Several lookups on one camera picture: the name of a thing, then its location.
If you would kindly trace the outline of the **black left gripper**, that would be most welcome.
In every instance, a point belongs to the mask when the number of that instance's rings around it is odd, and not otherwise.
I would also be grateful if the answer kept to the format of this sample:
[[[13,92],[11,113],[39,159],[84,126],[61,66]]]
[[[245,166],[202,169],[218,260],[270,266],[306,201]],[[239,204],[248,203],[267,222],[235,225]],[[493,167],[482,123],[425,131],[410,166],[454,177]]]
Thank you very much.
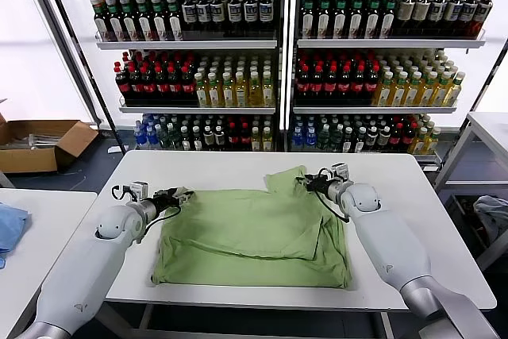
[[[164,211],[169,207],[177,207],[189,202],[193,198],[193,193],[185,187],[158,190],[152,196],[152,204],[157,211]]]

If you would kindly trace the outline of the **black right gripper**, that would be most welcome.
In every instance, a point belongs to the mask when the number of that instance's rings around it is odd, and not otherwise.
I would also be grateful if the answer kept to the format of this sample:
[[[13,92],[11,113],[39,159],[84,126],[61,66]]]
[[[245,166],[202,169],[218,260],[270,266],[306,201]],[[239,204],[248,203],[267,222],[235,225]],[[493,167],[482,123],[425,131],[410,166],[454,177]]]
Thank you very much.
[[[297,176],[295,180],[303,187],[307,187],[309,192],[327,193],[329,185],[332,183],[327,175],[308,175]]]

